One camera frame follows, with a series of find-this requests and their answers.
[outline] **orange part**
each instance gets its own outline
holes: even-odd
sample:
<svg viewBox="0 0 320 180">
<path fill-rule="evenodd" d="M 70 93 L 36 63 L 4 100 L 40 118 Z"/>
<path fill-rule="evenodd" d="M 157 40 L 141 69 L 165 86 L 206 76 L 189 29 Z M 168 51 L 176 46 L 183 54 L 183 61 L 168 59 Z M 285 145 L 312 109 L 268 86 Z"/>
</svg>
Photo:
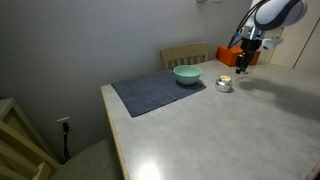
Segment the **orange part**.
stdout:
<svg viewBox="0 0 320 180">
<path fill-rule="evenodd" d="M 216 57 L 224 64 L 232 67 L 236 66 L 237 56 L 242 54 L 242 52 L 243 50 L 240 48 L 240 46 L 234 46 L 230 50 L 228 50 L 227 46 L 219 46 Z M 256 51 L 249 65 L 257 64 L 259 55 L 260 51 Z"/>
</svg>

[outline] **table edge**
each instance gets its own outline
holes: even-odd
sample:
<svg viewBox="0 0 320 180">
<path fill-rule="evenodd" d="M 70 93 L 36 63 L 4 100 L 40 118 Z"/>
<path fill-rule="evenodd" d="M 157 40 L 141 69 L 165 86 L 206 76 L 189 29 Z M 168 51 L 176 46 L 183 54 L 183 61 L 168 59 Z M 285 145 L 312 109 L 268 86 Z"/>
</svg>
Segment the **table edge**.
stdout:
<svg viewBox="0 0 320 180">
<path fill-rule="evenodd" d="M 109 124 L 110 124 L 110 127 L 111 127 L 111 132 L 112 132 L 112 135 L 113 135 L 113 140 L 114 140 L 114 143 L 115 143 L 115 146 L 116 146 L 116 150 L 117 150 L 117 154 L 118 154 L 118 157 L 119 157 L 119 160 L 120 160 L 120 166 L 121 166 L 121 169 L 122 169 L 122 174 L 124 176 L 124 179 L 125 180 L 130 180 L 129 172 L 128 172 L 128 169 L 127 169 L 127 166 L 126 166 L 126 162 L 124 160 L 124 156 L 123 156 L 122 149 L 121 149 L 121 146 L 120 146 L 120 143 L 119 143 L 118 135 L 117 135 L 116 129 L 114 127 L 114 123 L 113 123 L 113 119 L 112 119 L 112 116 L 111 116 L 111 112 L 109 110 L 109 106 L 108 106 L 108 103 L 107 103 L 107 97 L 106 97 L 105 93 L 103 93 L 103 88 L 106 87 L 106 86 L 107 85 L 101 86 L 101 91 L 102 91 L 102 96 L 103 96 L 103 99 L 104 99 L 105 108 L 106 108 L 106 111 L 107 111 L 107 116 L 108 116 L 108 119 L 109 119 Z"/>
</svg>

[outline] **electrical outlet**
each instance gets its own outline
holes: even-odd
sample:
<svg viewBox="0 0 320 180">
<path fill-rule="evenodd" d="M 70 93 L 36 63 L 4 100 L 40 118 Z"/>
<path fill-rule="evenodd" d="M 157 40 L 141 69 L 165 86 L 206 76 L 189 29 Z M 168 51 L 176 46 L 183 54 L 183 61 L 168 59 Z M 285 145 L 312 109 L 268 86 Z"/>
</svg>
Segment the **electrical outlet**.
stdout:
<svg viewBox="0 0 320 180">
<path fill-rule="evenodd" d="M 64 117 L 64 118 L 61 118 L 61 119 L 57 119 L 57 123 L 59 123 L 59 125 L 61 126 L 61 128 L 62 128 L 62 124 L 63 124 L 64 122 L 67 122 L 67 123 L 68 123 L 70 130 L 74 130 L 73 124 L 72 124 L 72 121 L 71 121 L 71 118 L 70 118 L 70 117 Z"/>
</svg>

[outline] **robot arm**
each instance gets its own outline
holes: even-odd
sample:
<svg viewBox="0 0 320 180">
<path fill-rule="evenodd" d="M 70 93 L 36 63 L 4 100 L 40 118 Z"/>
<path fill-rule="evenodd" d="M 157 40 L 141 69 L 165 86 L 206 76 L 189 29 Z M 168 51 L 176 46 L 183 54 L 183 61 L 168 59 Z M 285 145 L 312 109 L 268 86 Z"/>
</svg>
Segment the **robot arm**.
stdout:
<svg viewBox="0 0 320 180">
<path fill-rule="evenodd" d="M 237 58 L 236 73 L 247 73 L 246 68 L 261 45 L 265 49 L 271 49 L 282 42 L 279 37 L 263 39 L 265 31 L 292 25 L 306 11 L 305 0 L 253 0 L 249 12 L 239 24 L 228 46 L 234 46 L 234 39 L 241 35 L 243 54 Z"/>
</svg>

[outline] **small cup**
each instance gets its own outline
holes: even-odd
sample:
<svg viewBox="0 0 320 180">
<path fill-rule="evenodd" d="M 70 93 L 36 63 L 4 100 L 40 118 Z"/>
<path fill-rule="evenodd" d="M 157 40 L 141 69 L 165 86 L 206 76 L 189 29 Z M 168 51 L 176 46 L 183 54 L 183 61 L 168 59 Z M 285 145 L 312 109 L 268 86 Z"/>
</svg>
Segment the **small cup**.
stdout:
<svg viewBox="0 0 320 180">
<path fill-rule="evenodd" d="M 220 92 L 229 92 L 232 89 L 231 77 L 222 75 L 216 80 L 216 90 Z"/>
</svg>

